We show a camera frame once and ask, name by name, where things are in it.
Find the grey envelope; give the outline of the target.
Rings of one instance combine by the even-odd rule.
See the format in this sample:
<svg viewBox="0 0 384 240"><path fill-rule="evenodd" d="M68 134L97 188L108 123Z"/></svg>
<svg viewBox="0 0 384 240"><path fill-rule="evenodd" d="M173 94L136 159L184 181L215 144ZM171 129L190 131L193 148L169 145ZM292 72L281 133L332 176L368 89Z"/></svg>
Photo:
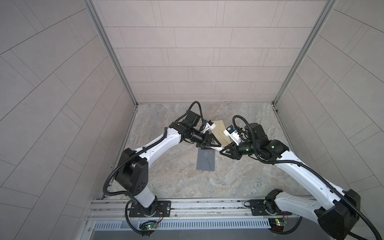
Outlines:
<svg viewBox="0 0 384 240"><path fill-rule="evenodd" d="M198 149L197 170L215 171L216 151L214 149Z"/></svg>

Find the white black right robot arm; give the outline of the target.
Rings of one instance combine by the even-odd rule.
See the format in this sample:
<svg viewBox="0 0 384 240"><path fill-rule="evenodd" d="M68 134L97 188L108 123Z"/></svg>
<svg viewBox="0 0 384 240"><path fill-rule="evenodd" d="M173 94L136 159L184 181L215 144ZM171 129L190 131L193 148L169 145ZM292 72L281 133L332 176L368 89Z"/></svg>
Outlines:
<svg viewBox="0 0 384 240"><path fill-rule="evenodd" d="M255 157L263 164L275 165L301 184L315 199L306 200L274 189L265 199L271 212L290 212L317 224L335 240L347 236L357 238L352 228L362 219L361 197L353 190L344 190L301 161L289 147L279 140L269 140L263 127L247 124L244 129L229 126L225 135L232 143L220 153L231 159Z"/></svg>

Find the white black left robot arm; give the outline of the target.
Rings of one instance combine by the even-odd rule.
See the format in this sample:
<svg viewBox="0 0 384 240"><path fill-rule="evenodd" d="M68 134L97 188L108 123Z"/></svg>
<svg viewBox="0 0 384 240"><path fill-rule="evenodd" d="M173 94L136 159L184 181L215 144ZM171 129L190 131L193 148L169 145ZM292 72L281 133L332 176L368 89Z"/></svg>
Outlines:
<svg viewBox="0 0 384 240"><path fill-rule="evenodd" d="M123 151L120 168L113 175L113 180L125 189L123 195L138 203L144 215L152 216L157 208L158 198L147 187L149 168L155 160L184 140L195 143L198 148L221 147L212 133L215 123L204 120L203 129L199 131L195 129L199 120L201 116L190 111L181 122L171 123L162 135L150 143L136 150L127 148Z"/></svg>

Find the cream yellow envelope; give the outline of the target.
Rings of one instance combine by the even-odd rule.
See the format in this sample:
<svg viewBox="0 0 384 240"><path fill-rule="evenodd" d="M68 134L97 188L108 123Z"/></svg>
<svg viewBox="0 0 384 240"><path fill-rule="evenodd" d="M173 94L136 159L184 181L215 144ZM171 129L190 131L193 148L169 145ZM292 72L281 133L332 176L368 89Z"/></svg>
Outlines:
<svg viewBox="0 0 384 240"><path fill-rule="evenodd" d="M228 144L232 142L232 140L228 136L226 136L224 133L224 131L226 130L224 122L222 120L219 120L219 121L213 121L213 123L216 125L216 127L212 130L212 133L219 140L222 147L226 147Z"/></svg>

